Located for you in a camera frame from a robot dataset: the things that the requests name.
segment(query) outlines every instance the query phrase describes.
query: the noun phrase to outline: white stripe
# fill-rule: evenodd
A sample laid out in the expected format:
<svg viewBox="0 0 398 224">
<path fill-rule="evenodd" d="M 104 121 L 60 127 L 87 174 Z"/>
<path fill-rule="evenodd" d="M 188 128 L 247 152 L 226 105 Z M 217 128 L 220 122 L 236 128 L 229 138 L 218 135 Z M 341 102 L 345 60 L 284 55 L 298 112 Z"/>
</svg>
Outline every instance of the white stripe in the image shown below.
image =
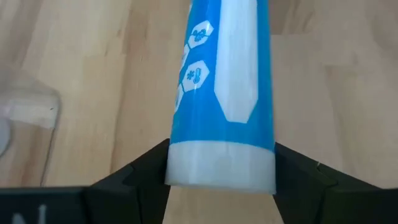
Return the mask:
<svg viewBox="0 0 398 224">
<path fill-rule="evenodd" d="M 258 100 L 257 1 L 221 1 L 215 94 L 226 119 L 247 123 Z"/>
</svg>

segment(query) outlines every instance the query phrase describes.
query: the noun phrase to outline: clear plastic container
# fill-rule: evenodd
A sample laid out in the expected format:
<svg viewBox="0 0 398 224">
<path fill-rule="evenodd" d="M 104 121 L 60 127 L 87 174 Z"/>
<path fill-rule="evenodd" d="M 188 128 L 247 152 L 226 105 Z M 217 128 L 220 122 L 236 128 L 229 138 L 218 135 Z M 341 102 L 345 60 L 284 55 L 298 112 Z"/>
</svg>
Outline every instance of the clear plastic container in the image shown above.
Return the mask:
<svg viewBox="0 0 398 224">
<path fill-rule="evenodd" d="M 59 105 L 55 90 L 0 62 L 0 187 L 40 185 Z"/>
</svg>

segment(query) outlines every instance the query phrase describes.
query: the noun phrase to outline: white printed graphic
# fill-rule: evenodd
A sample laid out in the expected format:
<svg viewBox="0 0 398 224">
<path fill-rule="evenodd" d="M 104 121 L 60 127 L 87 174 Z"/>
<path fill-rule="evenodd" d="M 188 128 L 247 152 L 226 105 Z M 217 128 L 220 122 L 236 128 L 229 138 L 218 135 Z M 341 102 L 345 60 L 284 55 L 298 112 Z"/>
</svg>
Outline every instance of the white printed graphic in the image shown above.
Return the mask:
<svg viewBox="0 0 398 224">
<path fill-rule="evenodd" d="M 180 71 L 181 71 L 182 67 L 184 67 L 185 62 L 187 61 L 187 57 L 188 57 L 189 51 L 190 51 L 190 48 L 188 47 L 188 44 L 185 44 L 185 46 L 184 46 L 184 53 L 183 53 L 182 58 L 181 58 L 181 68 L 180 68 Z"/>
<path fill-rule="evenodd" d="M 209 38 L 214 28 L 211 26 L 209 21 L 204 21 L 196 25 L 188 39 L 189 47 L 192 49 L 201 44 L 204 44 Z"/>
<path fill-rule="evenodd" d="M 182 80 L 184 91 L 199 89 L 209 73 L 209 69 L 202 60 L 189 65 Z"/>
<path fill-rule="evenodd" d="M 220 14 L 214 92 L 227 121 L 247 123 L 258 100 L 257 1 L 222 1 Z"/>
<path fill-rule="evenodd" d="M 184 95 L 184 91 L 182 90 L 181 84 L 179 84 L 179 86 L 177 88 L 177 96 L 175 97 L 174 113 L 177 112 L 178 108 L 180 107 L 180 103 L 181 103 L 183 95 Z"/>
</svg>

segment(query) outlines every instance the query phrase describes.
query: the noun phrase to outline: light wood grain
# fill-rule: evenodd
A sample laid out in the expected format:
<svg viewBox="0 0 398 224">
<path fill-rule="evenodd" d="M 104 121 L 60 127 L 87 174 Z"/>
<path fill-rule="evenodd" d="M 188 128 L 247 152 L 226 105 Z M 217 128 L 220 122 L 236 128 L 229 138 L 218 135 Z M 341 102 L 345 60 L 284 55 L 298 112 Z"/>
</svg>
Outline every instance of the light wood grain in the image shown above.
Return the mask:
<svg viewBox="0 0 398 224">
<path fill-rule="evenodd" d="M 189 3 L 0 0 L 0 58 L 62 101 L 45 185 L 91 184 L 169 136 Z M 398 3 L 269 5 L 276 139 L 398 187 Z M 281 219 L 267 195 L 172 189 L 165 223 L 242 222 Z"/>
</svg>

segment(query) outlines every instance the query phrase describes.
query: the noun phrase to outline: blue tube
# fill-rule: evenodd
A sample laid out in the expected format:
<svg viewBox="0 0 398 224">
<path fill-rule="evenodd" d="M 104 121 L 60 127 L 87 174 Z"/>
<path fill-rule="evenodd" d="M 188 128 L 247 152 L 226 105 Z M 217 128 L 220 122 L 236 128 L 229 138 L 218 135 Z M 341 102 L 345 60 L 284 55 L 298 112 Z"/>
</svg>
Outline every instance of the blue tube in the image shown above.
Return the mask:
<svg viewBox="0 0 398 224">
<path fill-rule="evenodd" d="M 194 0 L 175 100 L 168 181 L 274 193 L 274 144 L 267 1 Z M 198 175 L 200 170 L 211 177 L 202 177 L 207 171 Z M 269 180 L 256 182 L 263 171 Z M 236 184 L 239 172 L 241 179 L 248 176 L 245 183 Z"/>
</svg>

